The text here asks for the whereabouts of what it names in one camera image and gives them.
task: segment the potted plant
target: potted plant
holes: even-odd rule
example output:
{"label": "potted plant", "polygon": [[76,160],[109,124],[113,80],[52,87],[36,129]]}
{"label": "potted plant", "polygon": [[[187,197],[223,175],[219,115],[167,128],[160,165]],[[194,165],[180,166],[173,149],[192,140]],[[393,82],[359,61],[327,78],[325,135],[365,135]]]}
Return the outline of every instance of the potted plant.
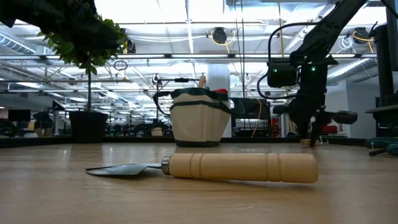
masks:
{"label": "potted plant", "polygon": [[124,29],[111,19],[103,19],[96,13],[93,5],[81,5],[81,1],[73,1],[77,5],[69,5],[74,13],[74,24],[70,32],[49,32],[41,28],[38,35],[44,35],[48,46],[53,48],[65,64],[74,63],[85,69],[88,75],[88,97],[86,111],[69,112],[72,134],[79,143],[101,142],[106,127],[107,114],[91,110],[91,76],[97,75],[95,66],[103,66],[111,57],[118,57],[126,48],[127,35]]}

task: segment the metal ferrule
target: metal ferrule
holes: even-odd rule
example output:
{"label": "metal ferrule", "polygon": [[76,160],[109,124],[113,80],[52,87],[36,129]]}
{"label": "metal ferrule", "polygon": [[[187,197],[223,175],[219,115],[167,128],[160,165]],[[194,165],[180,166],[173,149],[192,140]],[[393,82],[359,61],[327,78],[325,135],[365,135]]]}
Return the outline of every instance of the metal ferrule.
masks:
{"label": "metal ferrule", "polygon": [[170,175],[170,170],[169,170],[169,162],[170,162],[171,156],[165,156],[162,159],[162,172],[165,175]]}

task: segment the black plant pot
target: black plant pot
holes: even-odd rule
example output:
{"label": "black plant pot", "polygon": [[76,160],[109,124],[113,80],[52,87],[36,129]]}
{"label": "black plant pot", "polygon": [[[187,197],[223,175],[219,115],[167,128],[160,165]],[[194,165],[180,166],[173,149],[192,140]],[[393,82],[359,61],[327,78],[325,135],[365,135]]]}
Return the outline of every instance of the black plant pot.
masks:
{"label": "black plant pot", "polygon": [[105,132],[107,114],[87,111],[69,112],[72,136],[77,143],[99,143]]}

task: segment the desk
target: desk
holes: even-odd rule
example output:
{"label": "desk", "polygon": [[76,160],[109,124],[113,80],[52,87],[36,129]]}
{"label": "desk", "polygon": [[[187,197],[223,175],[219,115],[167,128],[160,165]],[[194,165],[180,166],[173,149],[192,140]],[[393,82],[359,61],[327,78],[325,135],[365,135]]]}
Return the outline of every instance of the desk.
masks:
{"label": "desk", "polygon": [[[88,175],[88,167],[160,162],[177,152],[312,153],[316,184]],[[322,144],[87,144],[0,149],[0,223],[397,223],[398,161]]]}

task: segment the canvas tool bag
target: canvas tool bag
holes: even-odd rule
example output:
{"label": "canvas tool bag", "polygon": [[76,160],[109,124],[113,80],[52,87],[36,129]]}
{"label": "canvas tool bag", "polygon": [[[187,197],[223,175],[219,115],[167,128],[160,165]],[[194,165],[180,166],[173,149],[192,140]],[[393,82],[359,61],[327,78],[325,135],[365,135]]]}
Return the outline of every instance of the canvas tool bag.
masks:
{"label": "canvas tool bag", "polygon": [[[159,106],[159,98],[170,95],[170,114]],[[158,92],[153,97],[157,109],[171,117],[177,146],[211,147],[220,143],[232,111],[227,107],[228,94],[204,88],[184,88]]]}

